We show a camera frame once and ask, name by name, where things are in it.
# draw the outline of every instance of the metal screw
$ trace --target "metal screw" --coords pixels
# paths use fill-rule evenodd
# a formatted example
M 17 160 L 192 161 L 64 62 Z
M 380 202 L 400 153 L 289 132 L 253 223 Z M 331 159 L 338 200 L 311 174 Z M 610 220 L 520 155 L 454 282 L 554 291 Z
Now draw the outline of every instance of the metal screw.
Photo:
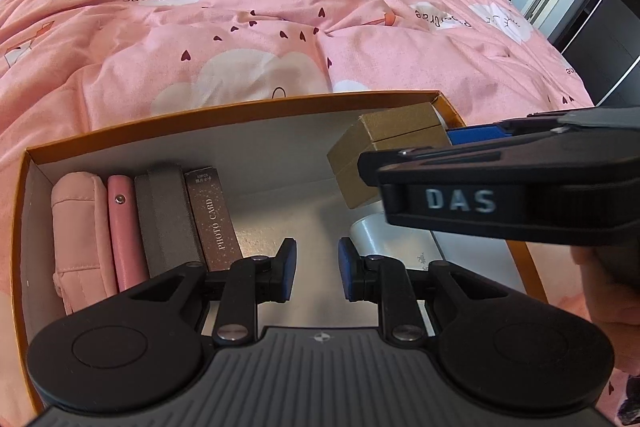
M 224 341 L 241 341 L 249 330 L 240 324 L 226 324 L 218 328 L 218 336 Z
M 397 341 L 413 342 L 421 338 L 424 331 L 422 331 L 422 328 L 419 328 L 418 326 L 404 324 L 402 326 L 396 326 L 392 334 Z

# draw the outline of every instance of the pink pouch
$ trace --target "pink pouch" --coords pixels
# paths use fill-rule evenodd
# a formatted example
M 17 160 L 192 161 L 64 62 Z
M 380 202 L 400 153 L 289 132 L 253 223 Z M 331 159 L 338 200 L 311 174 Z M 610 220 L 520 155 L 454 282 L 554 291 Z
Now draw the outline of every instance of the pink pouch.
M 53 282 L 66 314 L 116 295 L 107 190 L 101 179 L 89 172 L 67 174 L 53 187 L 51 208 Z
M 107 180 L 107 192 L 113 261 L 118 288 L 124 292 L 149 279 L 133 180 L 127 176 L 111 176 Z

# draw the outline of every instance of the pink duvet cover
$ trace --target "pink duvet cover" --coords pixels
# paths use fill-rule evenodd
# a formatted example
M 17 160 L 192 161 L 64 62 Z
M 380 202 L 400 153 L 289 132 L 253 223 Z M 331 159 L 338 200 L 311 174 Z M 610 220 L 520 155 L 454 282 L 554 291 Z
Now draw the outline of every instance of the pink duvet cover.
M 0 425 L 33 414 L 8 269 L 25 147 L 220 103 L 439 89 L 468 124 L 590 105 L 507 0 L 2 0 Z

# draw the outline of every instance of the open box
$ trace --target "open box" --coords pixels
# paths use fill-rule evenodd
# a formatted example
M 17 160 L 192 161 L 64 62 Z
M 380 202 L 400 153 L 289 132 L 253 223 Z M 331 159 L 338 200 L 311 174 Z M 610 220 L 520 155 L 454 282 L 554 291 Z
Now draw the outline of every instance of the open box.
M 376 306 L 349 303 L 338 271 L 337 242 L 373 212 L 349 210 L 326 154 L 364 112 L 431 102 L 448 127 L 463 125 L 437 91 L 323 94 L 209 107 L 127 123 L 31 148 L 24 154 L 12 232 L 12 301 L 23 374 L 36 411 L 40 398 L 26 372 L 33 337 L 65 314 L 52 282 L 50 195 L 68 172 L 103 180 L 136 176 L 157 162 L 184 171 L 215 166 L 242 254 L 274 255 L 282 240 L 298 242 L 292 298 L 265 303 L 261 325 L 376 325 Z M 524 243 L 453 234 L 437 237 L 448 261 L 545 299 Z

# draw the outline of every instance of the gray case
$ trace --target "gray case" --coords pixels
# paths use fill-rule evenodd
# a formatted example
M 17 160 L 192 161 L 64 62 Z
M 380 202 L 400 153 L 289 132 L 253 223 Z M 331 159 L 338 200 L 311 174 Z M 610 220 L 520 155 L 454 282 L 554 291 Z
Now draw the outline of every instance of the gray case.
M 189 261 L 204 263 L 182 169 L 153 167 L 135 179 L 136 202 L 149 275 Z
M 429 356 L 384 343 L 376 330 L 268 328 L 222 349 L 180 396 L 144 412 L 83 417 L 49 409 L 33 427 L 605 427 L 594 409 L 518 418 L 450 388 Z

